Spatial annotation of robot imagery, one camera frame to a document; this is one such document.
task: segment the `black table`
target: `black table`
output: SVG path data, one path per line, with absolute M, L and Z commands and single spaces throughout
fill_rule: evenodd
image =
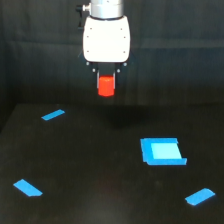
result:
M 143 163 L 152 137 L 177 138 L 187 166 Z M 224 106 L 17 105 L 0 135 L 0 223 L 221 224 L 223 160 Z M 20 192 L 21 179 L 43 195 Z M 187 204 L 203 188 L 216 196 Z

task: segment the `black surface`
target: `black surface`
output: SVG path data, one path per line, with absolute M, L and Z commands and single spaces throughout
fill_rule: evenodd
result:
M 78 59 L 83 32 L 77 30 L 76 5 L 89 0 L 1 2 L 0 33 L 2 23 L 15 102 L 108 104 L 97 97 L 93 75 Z M 137 61 L 121 75 L 109 104 L 223 103 L 223 1 L 124 3 Z
M 64 115 L 42 116 L 63 109 Z M 224 106 L 17 105 L 0 135 L 0 222 L 221 224 Z M 151 167 L 140 139 L 176 137 L 187 166 Z M 43 192 L 29 198 L 13 184 Z M 197 207 L 202 188 L 216 197 Z

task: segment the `white robot body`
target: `white robot body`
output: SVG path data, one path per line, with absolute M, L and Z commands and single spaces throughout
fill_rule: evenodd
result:
M 126 16 L 109 21 L 87 17 L 83 34 L 83 52 L 87 61 L 125 62 L 129 58 L 130 42 Z
M 78 29 L 83 30 L 83 56 L 97 74 L 99 95 L 112 96 L 122 64 L 127 66 L 130 56 L 131 36 L 128 18 L 124 16 L 124 0 L 91 0 L 87 6 L 78 5 Z M 82 11 L 88 11 L 85 26 L 81 26 Z M 98 63 L 114 63 L 113 76 L 102 76 Z

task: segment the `dark background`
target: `dark background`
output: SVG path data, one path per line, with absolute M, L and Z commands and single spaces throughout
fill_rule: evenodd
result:
M 124 2 L 136 60 L 115 97 L 102 99 L 78 59 L 75 7 L 89 1 L 0 0 L 0 127 L 17 103 L 223 103 L 224 2 Z

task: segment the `blue tape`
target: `blue tape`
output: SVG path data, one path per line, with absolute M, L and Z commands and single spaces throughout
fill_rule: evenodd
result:
M 37 190 L 23 179 L 13 185 L 29 197 L 42 195 L 41 191 Z
M 192 194 L 191 196 L 185 198 L 188 204 L 191 205 L 198 205 L 199 203 L 207 200 L 208 198 L 214 196 L 215 193 L 211 190 L 204 188 L 201 191 L 196 192 L 195 194 Z
M 149 143 L 176 143 L 178 144 L 177 138 L 144 138 Z
M 148 161 L 150 166 L 184 166 L 187 164 L 187 159 L 153 159 Z
M 57 111 L 55 111 L 55 112 L 53 112 L 53 113 L 50 113 L 50 114 L 47 114 L 47 115 L 45 115 L 45 116 L 43 116 L 42 118 L 45 120 L 45 121 L 48 121 L 48 120 L 50 120 L 50 119 L 52 119 L 52 118 L 55 118 L 55 117 L 57 117 L 57 116 L 59 116 L 59 115 L 61 115 L 61 114 L 64 114 L 65 112 L 63 111 L 63 110 L 57 110 Z
M 145 138 L 141 139 L 141 148 L 142 148 L 142 156 L 143 156 L 143 162 L 146 162 L 148 165 L 151 166 L 164 166 L 164 165 L 186 165 L 187 164 L 187 159 L 182 158 L 181 155 L 177 156 L 177 152 L 175 152 L 175 158 L 168 158 L 168 159 L 158 159 L 154 158 L 153 155 L 153 149 L 152 149 L 152 144 L 161 143 L 161 146 L 166 146 L 163 145 L 164 143 L 178 143 L 176 138 L 160 138 L 160 139 L 150 139 L 150 138 Z

